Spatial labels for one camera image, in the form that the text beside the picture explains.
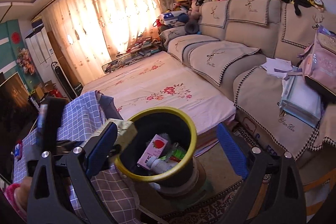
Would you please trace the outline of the person left hand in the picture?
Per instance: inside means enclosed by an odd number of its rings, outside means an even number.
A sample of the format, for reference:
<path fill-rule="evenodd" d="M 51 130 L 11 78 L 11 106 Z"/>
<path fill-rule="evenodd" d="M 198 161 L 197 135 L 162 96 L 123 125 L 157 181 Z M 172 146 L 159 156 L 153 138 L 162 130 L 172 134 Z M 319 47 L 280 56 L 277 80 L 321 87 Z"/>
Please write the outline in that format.
<path fill-rule="evenodd" d="M 27 203 L 29 199 L 32 180 L 32 177 L 24 177 L 19 187 L 17 187 L 14 191 L 15 202 L 17 206 L 24 211 L 27 211 Z"/>

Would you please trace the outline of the pink sleeved forearm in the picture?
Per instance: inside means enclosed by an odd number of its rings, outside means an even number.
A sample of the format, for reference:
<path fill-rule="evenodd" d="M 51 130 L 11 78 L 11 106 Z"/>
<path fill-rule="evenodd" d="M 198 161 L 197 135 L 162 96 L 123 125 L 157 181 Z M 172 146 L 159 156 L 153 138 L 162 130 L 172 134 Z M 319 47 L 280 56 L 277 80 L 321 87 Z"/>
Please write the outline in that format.
<path fill-rule="evenodd" d="M 11 184 L 9 185 L 5 191 L 4 195 L 9 201 L 10 205 L 13 207 L 13 209 L 17 212 L 17 214 L 23 219 L 25 222 L 27 222 L 27 212 L 23 207 L 21 207 L 20 203 L 17 200 L 15 191 L 21 186 L 21 184 Z"/>

